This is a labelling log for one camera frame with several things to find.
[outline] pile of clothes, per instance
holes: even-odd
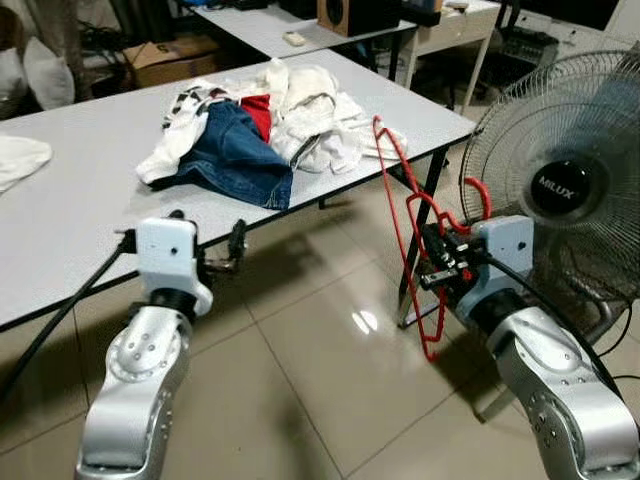
[[[265,208],[289,207],[297,169],[335,174],[377,156],[371,117],[326,69],[281,60],[253,78],[196,80],[173,101],[163,137],[136,168],[153,189],[192,183]],[[406,152],[406,139],[396,132]],[[397,159],[392,145],[383,157]]]

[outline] electric fan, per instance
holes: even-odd
[[[558,61],[503,92],[465,150],[461,179],[494,215],[534,220],[530,281],[591,343],[640,295],[640,54]],[[460,182],[469,222],[482,214]]]

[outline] cardboard box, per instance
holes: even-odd
[[[139,87],[207,75],[229,64],[228,55],[206,35],[159,44],[148,42],[126,49],[124,55]]]

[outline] fan center hub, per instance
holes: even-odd
[[[531,196],[540,209],[564,215],[584,204],[590,188],[589,176],[580,165],[571,161],[552,162],[534,175]]]

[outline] plastic bag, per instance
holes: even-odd
[[[0,52],[0,120],[16,111],[27,93],[27,78],[15,48]]]
[[[29,87],[45,110],[71,105],[75,98],[73,75],[64,59],[56,57],[40,40],[31,37],[24,53]]]

